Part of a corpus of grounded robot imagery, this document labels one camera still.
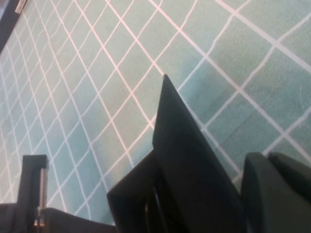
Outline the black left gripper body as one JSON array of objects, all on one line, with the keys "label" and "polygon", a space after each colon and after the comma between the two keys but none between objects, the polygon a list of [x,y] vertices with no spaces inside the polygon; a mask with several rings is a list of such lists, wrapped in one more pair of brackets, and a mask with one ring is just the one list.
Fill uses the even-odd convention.
[{"label": "black left gripper body", "polygon": [[0,231],[2,233],[115,233],[116,227],[87,220],[66,212],[47,208],[44,213],[44,225],[38,227],[34,221],[17,226],[16,204],[0,205]]}]

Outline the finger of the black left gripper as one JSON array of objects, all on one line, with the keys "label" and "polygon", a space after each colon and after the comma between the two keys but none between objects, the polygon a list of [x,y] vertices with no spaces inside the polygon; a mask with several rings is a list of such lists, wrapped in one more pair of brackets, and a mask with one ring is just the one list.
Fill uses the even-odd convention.
[{"label": "finger of the black left gripper", "polygon": [[17,195],[17,211],[43,210],[47,202],[48,157],[24,155]]}]

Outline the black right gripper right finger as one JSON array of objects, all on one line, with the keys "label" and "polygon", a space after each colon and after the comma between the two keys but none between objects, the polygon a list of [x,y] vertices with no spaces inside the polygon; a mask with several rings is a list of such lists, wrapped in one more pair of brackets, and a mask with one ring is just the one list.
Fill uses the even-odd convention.
[{"label": "black right gripper right finger", "polygon": [[311,189],[311,168],[278,152],[271,152],[268,159],[294,190]]}]

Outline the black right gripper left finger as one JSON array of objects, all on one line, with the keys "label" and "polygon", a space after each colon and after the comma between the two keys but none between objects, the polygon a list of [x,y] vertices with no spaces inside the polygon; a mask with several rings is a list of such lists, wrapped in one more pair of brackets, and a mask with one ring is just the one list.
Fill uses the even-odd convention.
[{"label": "black right gripper left finger", "polygon": [[255,233],[309,233],[311,190],[294,190],[268,156],[247,154],[241,199],[246,219]]}]

